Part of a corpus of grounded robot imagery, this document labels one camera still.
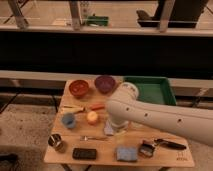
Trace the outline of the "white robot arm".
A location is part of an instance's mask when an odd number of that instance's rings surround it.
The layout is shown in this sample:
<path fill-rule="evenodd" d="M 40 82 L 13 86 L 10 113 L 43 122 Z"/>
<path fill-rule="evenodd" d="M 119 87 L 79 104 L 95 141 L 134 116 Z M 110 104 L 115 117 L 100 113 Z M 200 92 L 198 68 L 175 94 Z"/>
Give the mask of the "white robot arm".
<path fill-rule="evenodd" d="M 123 82 L 107 99 L 105 109 L 114 129 L 133 121 L 213 147 L 213 110 L 147 103 L 138 96 L 133 83 Z"/>

